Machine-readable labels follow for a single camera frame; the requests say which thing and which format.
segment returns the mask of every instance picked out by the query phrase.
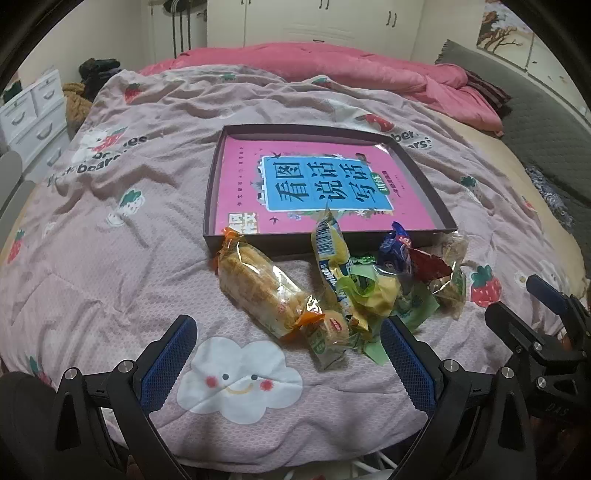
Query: barcode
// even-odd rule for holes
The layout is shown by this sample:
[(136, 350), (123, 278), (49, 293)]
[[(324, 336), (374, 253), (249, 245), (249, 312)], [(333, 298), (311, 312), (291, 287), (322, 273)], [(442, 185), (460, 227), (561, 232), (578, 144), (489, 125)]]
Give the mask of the barcode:
[(322, 222), (316, 229), (316, 249), (318, 250), (319, 257), (334, 255), (336, 253), (330, 235), (330, 227), (326, 222)]

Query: blue candy wrapper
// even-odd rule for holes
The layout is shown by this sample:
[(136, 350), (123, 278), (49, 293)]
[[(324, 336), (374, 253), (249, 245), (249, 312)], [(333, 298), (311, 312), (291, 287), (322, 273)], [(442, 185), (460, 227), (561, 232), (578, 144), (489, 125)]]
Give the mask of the blue candy wrapper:
[(408, 250), (411, 247), (407, 231), (398, 222), (392, 222), (392, 231), (379, 246), (378, 265), (399, 274), (410, 275), (412, 263)]

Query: pink blanket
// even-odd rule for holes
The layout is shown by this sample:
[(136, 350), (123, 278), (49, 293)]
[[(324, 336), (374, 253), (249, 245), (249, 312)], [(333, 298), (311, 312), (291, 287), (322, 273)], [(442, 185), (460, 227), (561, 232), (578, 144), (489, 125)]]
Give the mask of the pink blanket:
[(452, 64), (427, 65), (374, 55), (355, 48), (318, 43), (267, 43), (245, 48), (196, 48), (176, 60), (144, 68), (151, 75), (183, 67), (246, 65), (300, 82), (326, 75), (351, 87), (390, 90), (479, 130), (500, 133), (499, 116), (476, 90), (466, 72)]

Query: cloud print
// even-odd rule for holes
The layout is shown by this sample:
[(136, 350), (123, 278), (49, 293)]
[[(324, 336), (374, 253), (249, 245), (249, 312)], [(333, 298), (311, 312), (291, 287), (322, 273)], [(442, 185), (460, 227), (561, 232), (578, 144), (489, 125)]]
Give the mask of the cloud print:
[(267, 408), (286, 408), (301, 396), (302, 379), (268, 340), (244, 348), (224, 337), (205, 340), (183, 375), (177, 402), (192, 413), (219, 411), (239, 424), (258, 422)]

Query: drawer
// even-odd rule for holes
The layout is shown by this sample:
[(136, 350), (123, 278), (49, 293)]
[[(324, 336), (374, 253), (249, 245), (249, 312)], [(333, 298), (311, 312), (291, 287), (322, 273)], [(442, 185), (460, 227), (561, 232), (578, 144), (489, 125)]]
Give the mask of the drawer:
[(65, 128), (33, 159), (23, 173), (25, 180), (41, 183), (49, 175), (53, 165), (68, 150), (69, 145), (70, 137)]
[(42, 115), (45, 110), (51, 108), (64, 96), (61, 89), (60, 73), (54, 70), (31, 86), (33, 102), (37, 109), (37, 115)]
[(35, 121), (37, 114), (31, 92), (24, 92), (11, 99), (0, 109), (0, 138), (6, 143), (17, 137)]
[(52, 110), (38, 118), (28, 130), (10, 142), (10, 148), (22, 158), (23, 169), (27, 168), (41, 150), (65, 127), (66, 100), (62, 99)]

